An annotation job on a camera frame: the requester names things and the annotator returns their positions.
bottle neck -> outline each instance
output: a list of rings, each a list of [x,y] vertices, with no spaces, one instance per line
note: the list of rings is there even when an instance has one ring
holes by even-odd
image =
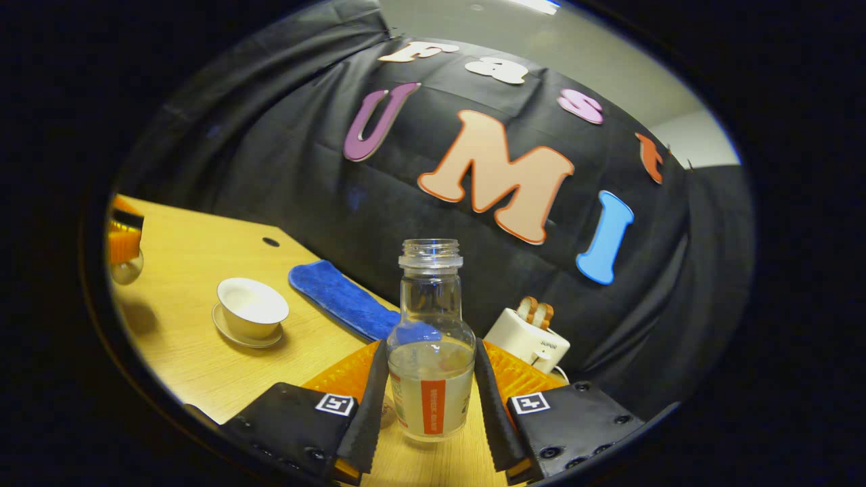
[[[432,315],[462,320],[457,269],[406,269],[400,282],[400,313],[404,321],[424,321]]]

orange label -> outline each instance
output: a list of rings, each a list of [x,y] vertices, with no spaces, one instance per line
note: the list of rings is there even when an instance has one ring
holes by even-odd
[[[445,381],[422,380],[421,404],[424,415],[424,434],[442,434],[445,414]]]

letter m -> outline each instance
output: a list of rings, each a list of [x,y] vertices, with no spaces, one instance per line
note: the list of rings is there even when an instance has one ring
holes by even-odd
[[[508,205],[494,214],[496,223],[521,240],[543,244],[544,223],[559,185],[574,174],[571,161],[543,146],[512,161],[501,122],[471,110],[461,110],[457,117],[463,128],[436,170],[418,177],[418,185],[437,198],[456,203],[466,195],[460,183],[472,166],[472,209],[487,211],[514,192]]]

cup on saucer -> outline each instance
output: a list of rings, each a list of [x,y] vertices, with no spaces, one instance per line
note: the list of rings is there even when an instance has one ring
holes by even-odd
[[[269,347],[282,337],[280,322],[288,316],[288,303],[268,285],[232,277],[216,287],[219,303],[211,317],[230,340],[247,347]]]

blue letter i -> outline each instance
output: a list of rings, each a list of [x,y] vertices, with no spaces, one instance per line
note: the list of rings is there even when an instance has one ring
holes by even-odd
[[[611,192],[598,192],[598,200],[603,207],[601,219],[590,249],[578,255],[577,263],[584,276],[608,285],[613,282],[613,261],[617,258],[619,244],[623,242],[625,227],[635,221],[635,214]]]

